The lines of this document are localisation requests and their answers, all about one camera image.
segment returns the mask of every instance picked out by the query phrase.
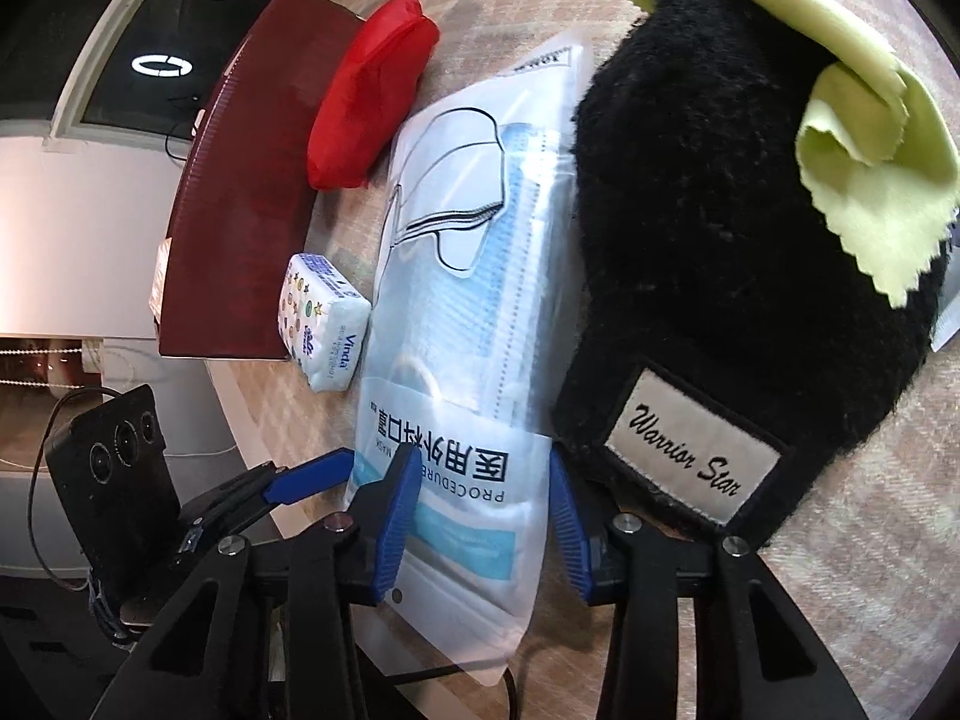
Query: fabric label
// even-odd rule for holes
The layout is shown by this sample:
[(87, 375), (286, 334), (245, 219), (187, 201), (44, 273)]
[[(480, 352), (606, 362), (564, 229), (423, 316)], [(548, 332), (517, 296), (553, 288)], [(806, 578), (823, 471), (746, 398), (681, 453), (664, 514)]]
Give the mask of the fabric label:
[(778, 451), (645, 370), (606, 447), (665, 493), (726, 525)]

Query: black plush toy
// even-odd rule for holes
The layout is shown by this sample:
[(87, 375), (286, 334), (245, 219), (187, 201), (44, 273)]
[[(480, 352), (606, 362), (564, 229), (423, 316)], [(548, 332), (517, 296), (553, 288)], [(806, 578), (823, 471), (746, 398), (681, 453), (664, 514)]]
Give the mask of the black plush toy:
[[(707, 531), (762, 542), (910, 383), (944, 257), (894, 309), (814, 208), (794, 140), (835, 61), (826, 49), (750, 0), (656, 5), (577, 112), (592, 302), (555, 422), (596, 464), (637, 370), (661, 365), (791, 448), (731, 522), (694, 513)], [(647, 493), (664, 519), (690, 524), (655, 485)]]

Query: plaid fabric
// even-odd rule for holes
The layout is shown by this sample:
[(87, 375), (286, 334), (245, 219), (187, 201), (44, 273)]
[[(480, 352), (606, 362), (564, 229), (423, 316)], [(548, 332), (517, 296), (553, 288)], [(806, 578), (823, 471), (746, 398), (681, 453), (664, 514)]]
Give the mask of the plaid fabric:
[[(366, 16), (384, 0), (338, 1)], [(887, 36), (928, 84), (954, 137), (960, 134), (960, 80), (909, 3), (837, 1)], [(637, 18), (625, 0), (422, 4), (442, 37), (418, 108), (491, 74), (570, 25), (592, 33), (599, 61)], [(366, 190), (321, 197), (307, 242), (307, 250), (328, 256), (365, 295), (373, 285), (385, 170), (381, 164)], [(355, 385), (346, 394), (313, 394), (286, 362), (233, 362), (232, 372), (278, 463), (296, 464), (353, 444)], [(960, 343), (954, 341), (930, 359), (870, 442), (822, 475), (764, 553), (874, 720), (909, 717), (960, 640), (958, 425)], [(579, 604), (555, 551), (549, 551), (538, 606), (515, 664), (527, 720), (594, 716), (610, 624), (609, 610)], [(680, 717), (692, 718), (691, 625), (685, 615)], [(499, 691), (483, 690), (466, 678), (450, 685), (479, 716), (504, 716)]]

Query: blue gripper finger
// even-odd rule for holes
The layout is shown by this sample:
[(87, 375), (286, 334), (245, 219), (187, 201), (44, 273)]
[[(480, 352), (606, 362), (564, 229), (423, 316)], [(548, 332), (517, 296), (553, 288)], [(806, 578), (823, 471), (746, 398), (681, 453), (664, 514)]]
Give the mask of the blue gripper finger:
[(566, 576), (580, 597), (589, 603), (593, 596), (589, 540), (577, 514), (576, 500), (560, 450), (555, 446), (550, 451), (550, 520), (560, 544)]
[(353, 471), (353, 450), (341, 447), (277, 474), (263, 499), (270, 504), (294, 504), (341, 485)]
[(414, 522), (414, 509), (424, 478), (421, 450), (414, 445), (400, 445), (390, 463), (384, 481), (394, 483), (394, 494), (376, 540), (376, 570), (373, 572), (373, 594), (380, 601), (394, 586), (407, 533)]

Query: yellow-green cloth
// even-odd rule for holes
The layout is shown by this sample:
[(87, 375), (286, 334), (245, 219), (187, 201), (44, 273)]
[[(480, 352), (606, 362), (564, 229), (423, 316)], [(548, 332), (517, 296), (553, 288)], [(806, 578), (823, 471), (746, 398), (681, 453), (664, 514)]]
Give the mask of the yellow-green cloth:
[(943, 117), (884, 37), (837, 2), (753, 1), (839, 60), (814, 84), (797, 132), (800, 180), (858, 268), (891, 306), (904, 306), (960, 196)]

